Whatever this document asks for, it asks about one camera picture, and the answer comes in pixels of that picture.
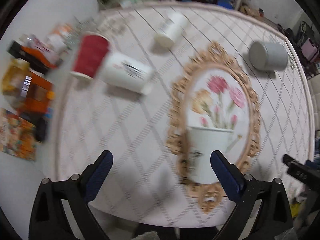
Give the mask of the white calligraphy cup far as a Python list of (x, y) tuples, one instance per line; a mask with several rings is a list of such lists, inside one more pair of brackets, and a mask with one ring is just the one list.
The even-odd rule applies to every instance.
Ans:
[(183, 35), (188, 22), (188, 19), (180, 12), (168, 13), (156, 31), (155, 42), (163, 48), (170, 49)]

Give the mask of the orange labelled drink bottle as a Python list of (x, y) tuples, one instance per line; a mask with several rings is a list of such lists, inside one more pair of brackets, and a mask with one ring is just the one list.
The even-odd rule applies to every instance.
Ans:
[(50, 69), (58, 67), (59, 55), (35, 35), (22, 35), (20, 41), (22, 42), (22, 50), (38, 59), (46, 67)]

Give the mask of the black bottle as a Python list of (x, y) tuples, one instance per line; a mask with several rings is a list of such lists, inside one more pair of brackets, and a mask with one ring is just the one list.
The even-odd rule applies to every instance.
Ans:
[(38, 50), (34, 53), (30, 52), (32, 49), (20, 45), (16, 41), (12, 41), (10, 47), (7, 49), (8, 53), (16, 59), (22, 59), (30, 64), (30, 68), (46, 75), (49, 70), (57, 69), (59, 65), (54, 65), (41, 55)]

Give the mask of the glass ashtray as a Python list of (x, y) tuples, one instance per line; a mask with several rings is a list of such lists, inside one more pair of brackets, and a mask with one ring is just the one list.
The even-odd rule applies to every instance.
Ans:
[(75, 18), (75, 24), (72, 25), (71, 31), (65, 37), (65, 45), (68, 48), (74, 47), (87, 31), (93, 31), (96, 26), (94, 18), (90, 17), (83, 21)]

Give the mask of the white calligraphy cup near red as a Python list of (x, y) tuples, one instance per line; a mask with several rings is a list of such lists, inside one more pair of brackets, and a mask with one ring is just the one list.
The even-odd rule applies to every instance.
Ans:
[(108, 85), (148, 95), (154, 73), (152, 67), (114, 51), (105, 57), (99, 76)]

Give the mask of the grey cylindrical tin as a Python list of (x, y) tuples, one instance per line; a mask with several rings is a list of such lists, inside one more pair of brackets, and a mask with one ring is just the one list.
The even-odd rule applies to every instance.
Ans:
[(285, 47), (273, 42), (254, 41), (248, 55), (252, 66), (262, 71), (284, 70), (289, 62)]

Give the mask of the smartphone on orange box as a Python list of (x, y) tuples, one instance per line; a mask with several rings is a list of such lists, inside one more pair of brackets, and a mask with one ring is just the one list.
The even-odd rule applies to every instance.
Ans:
[(32, 77), (27, 75), (22, 83), (20, 97), (26, 98), (30, 88)]

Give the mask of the colourful snack packet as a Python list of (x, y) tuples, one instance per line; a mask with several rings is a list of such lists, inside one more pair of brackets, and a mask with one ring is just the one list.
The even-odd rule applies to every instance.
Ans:
[(34, 161), (36, 152), (35, 125), (1, 108), (1, 152)]

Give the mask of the cardboard box on floor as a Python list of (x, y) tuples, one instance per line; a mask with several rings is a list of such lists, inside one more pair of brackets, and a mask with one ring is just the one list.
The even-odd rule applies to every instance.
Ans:
[(257, 9), (252, 9), (247, 5), (242, 5), (239, 11), (247, 16), (251, 16), (252, 18), (255, 18), (256, 20), (259, 20), (259, 21), (264, 20), (264, 17), (260, 16), (260, 13)]

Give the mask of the pink suitcase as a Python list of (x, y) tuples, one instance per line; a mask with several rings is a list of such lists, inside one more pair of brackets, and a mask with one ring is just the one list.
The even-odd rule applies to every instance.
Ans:
[(301, 47), (303, 56), (307, 61), (313, 62), (319, 54), (318, 47), (312, 42), (310, 38), (307, 38)]

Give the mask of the red ribbed paper cup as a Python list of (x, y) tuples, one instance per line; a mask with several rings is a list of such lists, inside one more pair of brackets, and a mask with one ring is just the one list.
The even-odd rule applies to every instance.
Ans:
[(85, 32), (80, 41), (71, 75), (78, 79), (94, 79), (110, 49), (111, 45), (106, 37), (91, 31)]

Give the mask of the white bird print paper cup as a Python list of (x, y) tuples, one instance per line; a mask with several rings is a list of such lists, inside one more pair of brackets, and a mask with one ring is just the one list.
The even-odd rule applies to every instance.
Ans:
[(231, 143), (233, 131), (190, 126), (187, 137), (189, 142), (188, 178), (198, 184), (217, 183), (217, 176), (210, 164), (210, 156), (214, 150), (225, 152)]

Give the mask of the floral diamond pattern tablecloth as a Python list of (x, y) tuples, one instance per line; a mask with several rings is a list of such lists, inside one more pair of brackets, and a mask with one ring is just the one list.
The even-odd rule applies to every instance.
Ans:
[[(154, 36), (168, 13), (188, 19), (170, 48)], [(112, 49), (153, 68), (146, 96), (109, 86), (97, 76), (70, 76), (62, 96), (56, 177), (82, 172), (103, 150), (114, 163), (92, 205), (114, 216), (151, 225), (195, 228), (225, 222), (233, 204), (218, 183), (188, 178), (189, 126), (233, 131), (225, 156), (258, 180), (280, 178), (290, 199), (303, 190), (282, 162), (313, 158), (315, 125), (303, 68), (291, 42), (242, 13), (200, 3), (146, 3), (110, 9), (97, 32)], [(284, 70), (252, 66), (254, 41), (285, 47)]]

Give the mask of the orange box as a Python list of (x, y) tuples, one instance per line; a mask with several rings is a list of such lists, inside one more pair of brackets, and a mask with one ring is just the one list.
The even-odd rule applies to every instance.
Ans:
[(27, 97), (20, 97), (17, 112), (19, 114), (45, 114), (55, 96), (53, 84), (33, 72), (29, 72), (27, 75), (32, 77), (31, 85)]

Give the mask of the black round lid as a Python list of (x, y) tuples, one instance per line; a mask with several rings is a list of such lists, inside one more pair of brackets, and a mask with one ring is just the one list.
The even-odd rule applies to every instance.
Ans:
[(35, 126), (35, 139), (38, 142), (44, 142), (47, 137), (48, 121), (41, 117), (37, 120)]

